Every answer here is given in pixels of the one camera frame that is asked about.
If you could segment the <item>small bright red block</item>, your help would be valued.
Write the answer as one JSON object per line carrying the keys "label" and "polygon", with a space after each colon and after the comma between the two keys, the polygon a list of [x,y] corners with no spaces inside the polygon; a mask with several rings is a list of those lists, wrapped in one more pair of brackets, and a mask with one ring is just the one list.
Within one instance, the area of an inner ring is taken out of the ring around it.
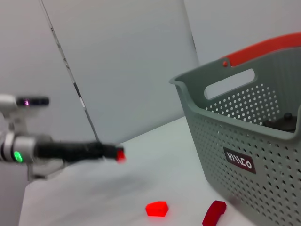
{"label": "small bright red block", "polygon": [[125,152],[123,149],[117,150],[116,161],[119,163],[126,161],[126,156],[125,156]]}

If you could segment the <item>dark clay teapot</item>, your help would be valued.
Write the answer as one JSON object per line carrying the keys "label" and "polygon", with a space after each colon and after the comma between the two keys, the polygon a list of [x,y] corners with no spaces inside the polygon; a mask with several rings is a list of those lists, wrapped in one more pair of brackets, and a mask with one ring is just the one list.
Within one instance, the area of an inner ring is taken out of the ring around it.
{"label": "dark clay teapot", "polygon": [[296,130],[297,116],[293,116],[291,113],[285,113],[282,118],[275,121],[264,121],[263,126],[277,129],[280,131],[294,133]]}

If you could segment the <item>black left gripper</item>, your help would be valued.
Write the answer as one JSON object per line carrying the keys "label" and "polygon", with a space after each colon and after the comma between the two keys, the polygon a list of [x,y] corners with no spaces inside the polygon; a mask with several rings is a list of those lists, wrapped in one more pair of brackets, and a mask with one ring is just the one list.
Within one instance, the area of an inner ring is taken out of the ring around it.
{"label": "black left gripper", "polygon": [[35,146],[35,157],[40,159],[60,159],[64,162],[75,163],[94,159],[117,161],[117,153],[124,153],[122,146],[96,143],[94,147],[101,153],[95,157],[92,146],[92,143],[38,142]]}

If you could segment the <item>dark red long brick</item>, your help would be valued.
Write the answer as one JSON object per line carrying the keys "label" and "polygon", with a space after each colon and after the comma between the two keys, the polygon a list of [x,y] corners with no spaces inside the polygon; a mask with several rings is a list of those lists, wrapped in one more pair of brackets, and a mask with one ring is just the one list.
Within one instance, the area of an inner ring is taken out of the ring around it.
{"label": "dark red long brick", "polygon": [[227,204],[223,201],[214,201],[208,208],[203,219],[203,226],[217,226],[220,217],[225,213]]}

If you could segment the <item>grey perforated storage bin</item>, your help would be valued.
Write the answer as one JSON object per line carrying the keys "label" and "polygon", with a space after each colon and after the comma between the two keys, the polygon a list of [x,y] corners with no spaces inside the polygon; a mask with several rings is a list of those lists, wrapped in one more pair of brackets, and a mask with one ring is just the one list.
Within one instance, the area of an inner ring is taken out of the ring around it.
{"label": "grey perforated storage bin", "polygon": [[[301,47],[170,80],[208,183],[257,226],[301,226]],[[263,126],[285,113],[294,133]]]}

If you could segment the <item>bright red sloped block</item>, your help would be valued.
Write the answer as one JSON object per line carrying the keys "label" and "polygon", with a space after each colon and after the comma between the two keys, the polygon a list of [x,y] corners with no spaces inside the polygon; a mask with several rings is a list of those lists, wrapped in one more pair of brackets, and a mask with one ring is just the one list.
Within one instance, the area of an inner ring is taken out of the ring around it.
{"label": "bright red sloped block", "polygon": [[169,211],[169,206],[166,201],[156,201],[147,204],[145,211],[149,217],[165,217]]}

